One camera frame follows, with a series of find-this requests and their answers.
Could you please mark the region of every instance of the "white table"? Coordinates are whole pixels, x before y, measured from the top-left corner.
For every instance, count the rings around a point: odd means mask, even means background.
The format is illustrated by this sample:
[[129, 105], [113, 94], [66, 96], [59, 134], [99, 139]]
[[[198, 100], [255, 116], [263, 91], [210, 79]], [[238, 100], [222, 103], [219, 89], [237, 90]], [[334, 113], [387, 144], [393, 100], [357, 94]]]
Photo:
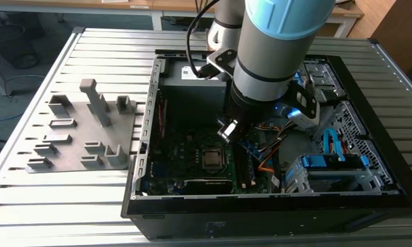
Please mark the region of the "white table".
[[[49, 130], [55, 94], [86, 100], [83, 78], [98, 80], [107, 100], [129, 95], [139, 102], [131, 158], [139, 150], [143, 112], [155, 49], [181, 49], [186, 33], [87, 29], [73, 34], [0, 154], [0, 246], [194, 246], [279, 244], [302, 246], [412, 246], [412, 217], [390, 219], [351, 234], [150, 242], [121, 217], [127, 171], [28, 174], [26, 162]], [[203, 33], [194, 49], [206, 50]], [[367, 40], [317, 39], [313, 54], [338, 55], [412, 168], [412, 83], [379, 46]]]
[[[162, 30], [163, 16], [186, 16], [195, 17], [197, 13], [191, 11], [154, 10], [150, 6], [135, 6], [131, 9], [111, 8], [77, 8], [77, 7], [55, 7], [50, 5], [10, 5], [0, 4], [0, 11], [23, 11], [23, 12], [49, 12], [49, 13], [77, 13], [77, 14], [123, 14], [123, 15], [149, 15], [153, 18], [154, 30]], [[214, 13], [206, 13], [205, 17], [214, 18]], [[335, 37], [346, 38], [357, 23], [361, 15], [333, 16], [329, 23], [341, 24]]]

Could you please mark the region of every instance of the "blue cable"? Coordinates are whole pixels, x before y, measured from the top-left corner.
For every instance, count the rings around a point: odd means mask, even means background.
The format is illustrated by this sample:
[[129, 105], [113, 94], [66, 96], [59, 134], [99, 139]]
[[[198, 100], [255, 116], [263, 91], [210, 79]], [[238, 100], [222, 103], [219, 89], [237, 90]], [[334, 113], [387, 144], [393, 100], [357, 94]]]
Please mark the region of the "blue cable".
[[22, 116], [23, 116], [23, 113], [22, 113], [20, 115], [14, 116], [14, 117], [8, 117], [8, 118], [0, 119], [0, 122], [2, 122], [2, 121], [7, 121], [7, 120], [12, 120], [12, 119], [15, 119], [15, 118], [18, 118], [18, 117], [22, 117]]
[[330, 153], [330, 140], [329, 137], [333, 137], [334, 141], [334, 151], [339, 155], [339, 161], [346, 161], [345, 153], [342, 151], [342, 142], [338, 137], [338, 132], [334, 129], [326, 129], [325, 132], [325, 153]]

